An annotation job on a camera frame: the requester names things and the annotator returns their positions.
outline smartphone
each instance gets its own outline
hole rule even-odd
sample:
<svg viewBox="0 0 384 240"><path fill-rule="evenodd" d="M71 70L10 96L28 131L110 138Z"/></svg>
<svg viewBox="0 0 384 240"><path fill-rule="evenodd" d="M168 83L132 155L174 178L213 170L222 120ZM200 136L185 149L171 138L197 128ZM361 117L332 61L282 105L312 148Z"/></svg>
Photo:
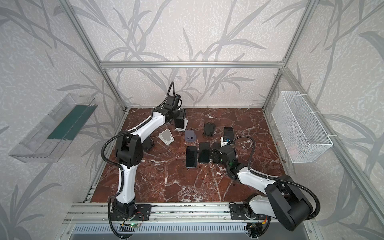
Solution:
<svg viewBox="0 0 384 240"><path fill-rule="evenodd" d="M186 167L196 167L197 166L197 147L188 146L185 157L185 166Z"/></svg>
<svg viewBox="0 0 384 240"><path fill-rule="evenodd" d="M208 142L199 143L199 162L208 163L210 155L210 144Z"/></svg>
<svg viewBox="0 0 384 240"><path fill-rule="evenodd" d="M233 127L225 127L224 128L224 137L223 141L224 142L230 142L235 138L235 135L233 133Z"/></svg>

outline black mounting plate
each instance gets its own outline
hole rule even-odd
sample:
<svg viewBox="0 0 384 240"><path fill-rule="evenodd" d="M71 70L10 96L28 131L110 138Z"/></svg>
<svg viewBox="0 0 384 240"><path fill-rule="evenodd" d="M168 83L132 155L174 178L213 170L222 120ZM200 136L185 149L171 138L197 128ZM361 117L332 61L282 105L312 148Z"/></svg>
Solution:
<svg viewBox="0 0 384 240"><path fill-rule="evenodd" d="M141 215L140 213L137 213L131 219L131 221L148 221L149 216L151 214L152 205L151 204L136 204L136 207L137 207L137 211L141 212L143 215ZM116 213L113 212L113 213L111 213L111 221L124 221L124 219L122 219L120 216L118 216Z"/></svg>
<svg viewBox="0 0 384 240"><path fill-rule="evenodd" d="M230 209L230 212L231 212L231 219L232 220L249 220L248 217L245 216L245 212L244 212L244 204L229 204L229 209ZM259 215L256 215L256 218L254 220L261 220L261 219L265 219L265 215L263 214L259 214Z"/></svg>

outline red marble surface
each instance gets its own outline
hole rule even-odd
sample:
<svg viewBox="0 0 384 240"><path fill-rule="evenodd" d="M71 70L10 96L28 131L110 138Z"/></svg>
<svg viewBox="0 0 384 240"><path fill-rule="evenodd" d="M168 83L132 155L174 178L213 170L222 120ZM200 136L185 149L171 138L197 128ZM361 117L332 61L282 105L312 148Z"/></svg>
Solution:
<svg viewBox="0 0 384 240"><path fill-rule="evenodd" d="M130 109L123 130L142 122L150 114L150 109ZM247 185L232 181L225 173L223 165L197 163L196 168L185 167L186 146L197 146L199 142L220 141L224 127L233 127L235 137L247 135L256 142L252 167L269 175L284 174L276 147L260 108L188 108L187 129L193 129L197 141L186 143L184 132L174 130L172 124L165 124L155 130L151 138L155 146L144 153L144 158L136 172L136 202L219 202L243 201L251 194L262 194ZM204 136L205 122L215 124L213 137ZM175 141L166 146L158 137L169 128ZM247 164L251 151L249 139L239 139L235 143L239 162ZM110 160L115 161L114 152ZM107 202L108 197L117 191L118 168L106 165L95 189L92 202Z"/></svg>

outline white wire mesh basket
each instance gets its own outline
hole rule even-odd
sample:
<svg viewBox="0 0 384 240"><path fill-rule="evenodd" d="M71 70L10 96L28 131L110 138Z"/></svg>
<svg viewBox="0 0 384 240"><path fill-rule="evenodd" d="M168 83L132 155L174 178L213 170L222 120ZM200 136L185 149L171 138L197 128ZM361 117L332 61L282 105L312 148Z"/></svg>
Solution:
<svg viewBox="0 0 384 240"><path fill-rule="evenodd" d="M333 145L298 91L282 91L272 116L293 163L313 162Z"/></svg>

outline wallpaper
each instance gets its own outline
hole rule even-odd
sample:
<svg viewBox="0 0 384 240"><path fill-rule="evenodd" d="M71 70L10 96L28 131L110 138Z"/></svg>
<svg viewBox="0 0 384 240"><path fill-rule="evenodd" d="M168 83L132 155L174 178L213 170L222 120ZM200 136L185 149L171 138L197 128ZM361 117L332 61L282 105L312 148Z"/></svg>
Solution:
<svg viewBox="0 0 384 240"><path fill-rule="evenodd" d="M280 61L307 0L70 0L103 61Z"/></svg>
<svg viewBox="0 0 384 240"><path fill-rule="evenodd" d="M384 197L384 1L319 5L288 67Z"/></svg>
<svg viewBox="0 0 384 240"><path fill-rule="evenodd" d="M295 182L311 189L320 200L320 213L315 219L324 239L384 239L382 225L345 172L332 148L314 162L291 162L271 113L280 91L292 90L288 81L282 77L265 109L265 114L288 175ZM314 201L309 195L308 199L314 206Z"/></svg>
<svg viewBox="0 0 384 240"><path fill-rule="evenodd" d="M53 239L85 198L123 112L63 14L45 0L0 1L0 239ZM57 163L8 156L68 93L98 105Z"/></svg>
<svg viewBox="0 0 384 240"><path fill-rule="evenodd" d="M183 106L261 108L276 73L275 68L116 68L108 74L127 106L159 105L174 81Z"/></svg>

